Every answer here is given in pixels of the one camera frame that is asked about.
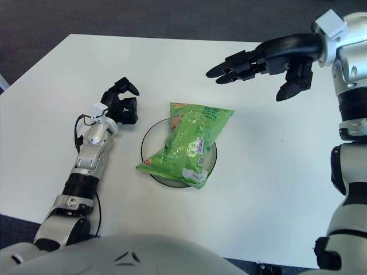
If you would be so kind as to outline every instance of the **barcode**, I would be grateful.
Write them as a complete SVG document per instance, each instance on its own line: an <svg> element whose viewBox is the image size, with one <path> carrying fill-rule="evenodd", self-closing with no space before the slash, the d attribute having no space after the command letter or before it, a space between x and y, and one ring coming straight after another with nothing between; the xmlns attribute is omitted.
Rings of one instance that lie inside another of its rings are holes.
<svg viewBox="0 0 367 275"><path fill-rule="evenodd" d="M204 139L202 139L201 137L198 137L196 139L195 151L200 155L204 154Z"/></svg>
<svg viewBox="0 0 367 275"><path fill-rule="evenodd" d="M200 165L200 166L203 166L203 164L204 164L204 158L202 156L199 158L199 161L198 161L197 164Z"/></svg>

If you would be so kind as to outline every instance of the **label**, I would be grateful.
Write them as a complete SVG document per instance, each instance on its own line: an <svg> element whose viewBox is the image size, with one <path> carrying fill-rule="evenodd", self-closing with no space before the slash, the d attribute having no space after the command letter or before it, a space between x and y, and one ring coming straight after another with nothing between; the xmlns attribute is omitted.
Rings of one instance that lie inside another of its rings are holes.
<svg viewBox="0 0 367 275"><path fill-rule="evenodd" d="M182 175L186 179L192 179L197 183L203 182L208 177L208 171L203 170L201 174L194 172L193 170L184 168L182 170Z"/></svg>
<svg viewBox="0 0 367 275"><path fill-rule="evenodd" d="M196 153L200 155L204 154L204 139L203 138L201 137L196 138L195 151Z"/></svg>

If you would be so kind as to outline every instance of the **plastic packaging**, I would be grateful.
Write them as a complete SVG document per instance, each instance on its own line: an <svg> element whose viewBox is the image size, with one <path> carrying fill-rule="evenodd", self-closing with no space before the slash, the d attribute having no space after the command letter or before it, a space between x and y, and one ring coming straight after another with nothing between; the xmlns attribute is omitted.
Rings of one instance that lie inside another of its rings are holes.
<svg viewBox="0 0 367 275"><path fill-rule="evenodd" d="M165 147L136 169L202 188L211 171L202 164L234 111L170 103L170 132Z"/></svg>

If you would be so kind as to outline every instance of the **robotic finger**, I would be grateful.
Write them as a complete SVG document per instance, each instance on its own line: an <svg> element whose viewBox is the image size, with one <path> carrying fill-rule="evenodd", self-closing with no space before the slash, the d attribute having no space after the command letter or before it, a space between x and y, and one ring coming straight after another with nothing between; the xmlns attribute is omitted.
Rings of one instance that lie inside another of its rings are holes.
<svg viewBox="0 0 367 275"><path fill-rule="evenodd" d="M286 83L280 87L277 101L289 99L301 91L310 89L312 63L322 53L319 34L294 34L261 43L251 52L236 53L206 73L207 77L219 77L218 84L249 80L257 73L279 74L287 71Z"/></svg>

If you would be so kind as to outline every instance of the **white table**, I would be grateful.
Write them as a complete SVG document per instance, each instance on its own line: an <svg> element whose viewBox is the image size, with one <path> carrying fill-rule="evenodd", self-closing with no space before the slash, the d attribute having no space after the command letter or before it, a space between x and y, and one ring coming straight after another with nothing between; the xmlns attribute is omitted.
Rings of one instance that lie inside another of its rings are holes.
<svg viewBox="0 0 367 275"><path fill-rule="evenodd" d="M0 97L1 213L42 222L77 155L75 119L126 76L141 94L139 120L114 139L98 189L100 234L157 233L223 257L317 267L314 242L342 200L330 181L330 152L341 143L330 68L314 64L312 89L281 103L284 74L230 85L205 77L256 45L70 35ZM236 111L202 190L166 187L135 170L144 134L169 116L170 101ZM94 211L92 231L97 219Z"/></svg>

